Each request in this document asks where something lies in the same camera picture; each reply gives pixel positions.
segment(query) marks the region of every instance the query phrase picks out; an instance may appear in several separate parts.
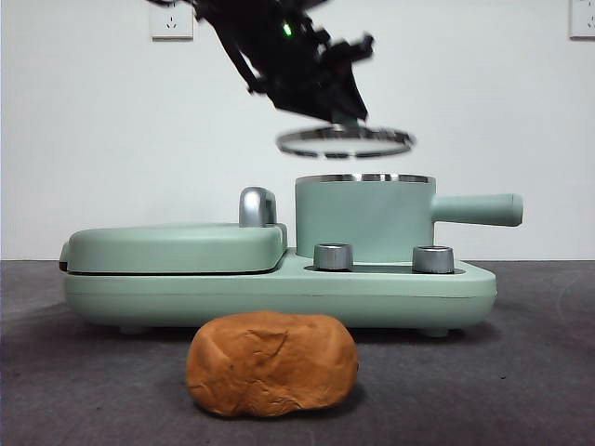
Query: wall outlet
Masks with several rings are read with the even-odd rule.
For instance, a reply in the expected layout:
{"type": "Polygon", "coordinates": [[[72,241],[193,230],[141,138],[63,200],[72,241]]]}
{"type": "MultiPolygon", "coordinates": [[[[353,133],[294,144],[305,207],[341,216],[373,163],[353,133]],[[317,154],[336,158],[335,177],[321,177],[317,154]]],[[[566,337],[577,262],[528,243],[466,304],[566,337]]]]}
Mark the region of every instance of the wall outlet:
{"type": "Polygon", "coordinates": [[[570,0],[570,38],[595,39],[595,0],[570,0]]]}
{"type": "Polygon", "coordinates": [[[151,37],[153,40],[192,40],[194,11],[186,2],[172,2],[164,7],[151,8],[151,37]]]}

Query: lid handle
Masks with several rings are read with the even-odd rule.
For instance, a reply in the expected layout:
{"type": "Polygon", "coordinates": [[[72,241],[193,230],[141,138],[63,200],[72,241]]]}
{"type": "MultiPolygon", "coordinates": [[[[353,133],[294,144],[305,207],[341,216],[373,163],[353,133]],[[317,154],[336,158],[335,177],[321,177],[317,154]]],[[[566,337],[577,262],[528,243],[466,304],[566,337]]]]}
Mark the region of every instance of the lid handle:
{"type": "Polygon", "coordinates": [[[264,228],[277,223],[275,195],[264,188],[245,188],[240,195],[240,228],[264,228]]]}

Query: mint green pot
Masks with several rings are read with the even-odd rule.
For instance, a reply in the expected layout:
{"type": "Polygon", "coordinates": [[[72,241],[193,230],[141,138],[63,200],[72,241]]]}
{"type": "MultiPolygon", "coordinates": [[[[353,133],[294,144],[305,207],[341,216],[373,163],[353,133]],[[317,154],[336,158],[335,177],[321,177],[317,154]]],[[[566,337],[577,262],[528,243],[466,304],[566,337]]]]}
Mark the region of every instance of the mint green pot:
{"type": "Polygon", "coordinates": [[[317,243],[348,243],[356,262],[411,261],[415,246],[434,244],[434,223],[496,226],[522,222],[516,194],[440,197],[432,177],[326,175],[296,180],[297,255],[317,243]]]}

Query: pot rim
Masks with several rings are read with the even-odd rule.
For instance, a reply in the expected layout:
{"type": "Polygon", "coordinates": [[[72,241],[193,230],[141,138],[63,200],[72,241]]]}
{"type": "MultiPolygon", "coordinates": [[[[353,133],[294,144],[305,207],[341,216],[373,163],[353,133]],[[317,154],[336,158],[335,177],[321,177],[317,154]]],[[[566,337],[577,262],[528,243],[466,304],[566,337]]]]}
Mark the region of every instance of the pot rim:
{"type": "Polygon", "coordinates": [[[334,182],[397,182],[404,183],[430,183],[435,184],[436,178],[422,175],[403,174],[330,174],[300,177],[296,184],[302,183],[334,183],[334,182]]]}

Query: gray carpet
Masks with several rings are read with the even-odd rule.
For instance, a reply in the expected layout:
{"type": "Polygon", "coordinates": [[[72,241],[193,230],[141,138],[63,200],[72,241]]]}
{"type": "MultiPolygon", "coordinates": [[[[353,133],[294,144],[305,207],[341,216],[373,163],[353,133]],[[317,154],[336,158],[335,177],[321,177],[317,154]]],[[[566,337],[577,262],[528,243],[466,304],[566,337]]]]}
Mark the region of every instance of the gray carpet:
{"type": "Polygon", "coordinates": [[[360,370],[343,405],[225,420],[186,393],[194,330],[87,324],[57,263],[3,262],[3,444],[595,444],[595,262],[476,264],[498,277],[486,322],[438,340],[353,331],[360,370]]]}

